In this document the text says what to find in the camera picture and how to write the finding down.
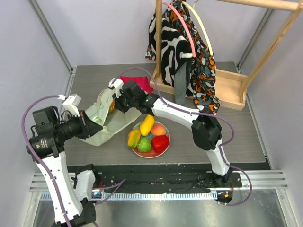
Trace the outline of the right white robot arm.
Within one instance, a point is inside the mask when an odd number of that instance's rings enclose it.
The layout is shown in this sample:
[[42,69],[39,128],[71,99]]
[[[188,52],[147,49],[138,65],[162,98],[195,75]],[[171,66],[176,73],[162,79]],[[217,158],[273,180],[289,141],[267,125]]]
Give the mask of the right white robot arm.
[[145,93],[134,81],[112,81],[115,108],[126,113],[135,108],[142,114],[162,117],[179,123],[192,132],[194,144],[204,150],[211,162],[214,182],[220,187],[231,181],[232,168],[223,150],[222,127],[218,116],[206,111],[186,108],[164,99],[161,95]]

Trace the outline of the fake yellow fruit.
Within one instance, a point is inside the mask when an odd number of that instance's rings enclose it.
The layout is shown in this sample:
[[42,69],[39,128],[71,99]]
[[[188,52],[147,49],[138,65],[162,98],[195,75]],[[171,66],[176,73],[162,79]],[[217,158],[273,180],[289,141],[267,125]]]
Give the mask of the fake yellow fruit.
[[147,115],[146,118],[142,121],[142,123],[140,124],[139,130],[141,132],[142,136],[147,136],[153,126],[155,124],[155,118],[152,115]]

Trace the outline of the translucent plastic bag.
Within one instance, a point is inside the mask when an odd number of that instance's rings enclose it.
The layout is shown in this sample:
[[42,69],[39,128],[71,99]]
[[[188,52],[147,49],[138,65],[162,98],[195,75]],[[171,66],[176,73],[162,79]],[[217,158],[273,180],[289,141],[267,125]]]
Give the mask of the translucent plastic bag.
[[81,141],[98,147],[141,116],[140,111],[136,108],[130,108],[126,113],[115,110],[112,114],[109,114],[108,109],[114,100],[113,95],[115,95],[113,90],[104,89],[97,97],[95,103],[85,111],[87,116],[92,121],[102,125],[103,129],[94,136]]

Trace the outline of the fake orange pineapple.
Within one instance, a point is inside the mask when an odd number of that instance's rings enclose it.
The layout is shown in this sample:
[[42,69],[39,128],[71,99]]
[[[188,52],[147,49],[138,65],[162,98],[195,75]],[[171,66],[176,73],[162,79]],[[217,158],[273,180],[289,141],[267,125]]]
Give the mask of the fake orange pineapple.
[[109,106],[109,109],[108,109],[108,113],[109,114],[112,114],[116,109],[115,109],[115,101],[113,101],[112,103],[111,103],[111,105]]

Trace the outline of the fake green custard apple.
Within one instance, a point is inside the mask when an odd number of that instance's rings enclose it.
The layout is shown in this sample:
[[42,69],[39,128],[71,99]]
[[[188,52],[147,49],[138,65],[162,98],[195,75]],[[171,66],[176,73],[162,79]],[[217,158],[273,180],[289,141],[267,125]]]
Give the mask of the fake green custard apple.
[[142,138],[139,140],[136,148],[139,152],[146,153],[152,149],[152,144],[147,138]]

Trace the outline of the fake orange green mango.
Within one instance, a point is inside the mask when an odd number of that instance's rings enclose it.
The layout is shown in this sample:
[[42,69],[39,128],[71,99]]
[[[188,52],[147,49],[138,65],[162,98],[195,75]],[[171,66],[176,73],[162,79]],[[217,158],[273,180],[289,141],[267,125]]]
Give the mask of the fake orange green mango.
[[129,149],[137,147],[139,140],[141,139],[141,132],[139,129],[132,129],[128,134],[127,145]]

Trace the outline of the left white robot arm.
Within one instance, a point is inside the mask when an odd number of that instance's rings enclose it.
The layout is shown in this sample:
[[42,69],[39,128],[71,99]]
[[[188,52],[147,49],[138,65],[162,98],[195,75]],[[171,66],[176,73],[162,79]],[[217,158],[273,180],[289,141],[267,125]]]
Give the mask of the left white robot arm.
[[88,139],[102,126],[90,120],[84,111],[62,122],[55,106],[34,111],[33,118],[35,130],[29,143],[36,152],[33,161],[44,175],[53,201],[53,226],[81,227],[94,223],[97,216],[92,190],[100,185],[101,177],[93,164],[79,167],[75,177],[70,177],[64,143],[74,137]]

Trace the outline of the fake red fruit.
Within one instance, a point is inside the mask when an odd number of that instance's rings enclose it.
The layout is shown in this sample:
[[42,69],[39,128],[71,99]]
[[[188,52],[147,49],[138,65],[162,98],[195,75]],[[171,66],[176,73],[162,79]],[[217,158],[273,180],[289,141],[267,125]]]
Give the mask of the fake red fruit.
[[156,153],[163,153],[169,146],[169,138],[166,135],[156,136],[151,140],[151,143]]

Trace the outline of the fake peach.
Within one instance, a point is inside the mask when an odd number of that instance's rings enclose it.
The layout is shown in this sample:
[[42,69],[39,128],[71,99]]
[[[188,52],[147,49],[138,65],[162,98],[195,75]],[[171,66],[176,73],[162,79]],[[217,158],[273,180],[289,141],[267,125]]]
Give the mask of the fake peach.
[[156,123],[151,129],[153,136],[166,135],[166,128],[161,123]]

